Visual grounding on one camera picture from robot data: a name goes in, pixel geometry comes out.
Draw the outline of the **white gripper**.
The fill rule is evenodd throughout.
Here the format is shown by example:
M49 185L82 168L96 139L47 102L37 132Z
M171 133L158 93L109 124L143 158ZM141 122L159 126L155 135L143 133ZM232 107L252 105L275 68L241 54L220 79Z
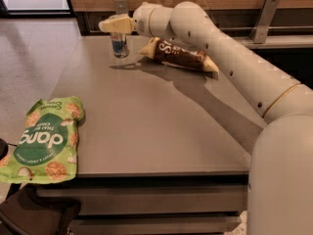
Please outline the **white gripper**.
M102 32L130 34L135 30L143 36L161 36L160 20L157 17L161 6L143 2L133 14L133 20L127 14L113 15L99 22Z

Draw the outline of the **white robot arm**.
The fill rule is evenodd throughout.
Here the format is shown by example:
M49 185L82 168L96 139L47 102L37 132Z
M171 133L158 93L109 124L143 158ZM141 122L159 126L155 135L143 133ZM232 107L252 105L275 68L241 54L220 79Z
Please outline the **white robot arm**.
M313 92L218 29L193 2L142 4L103 32L159 36L203 50L267 125L251 154L247 235L313 234Z

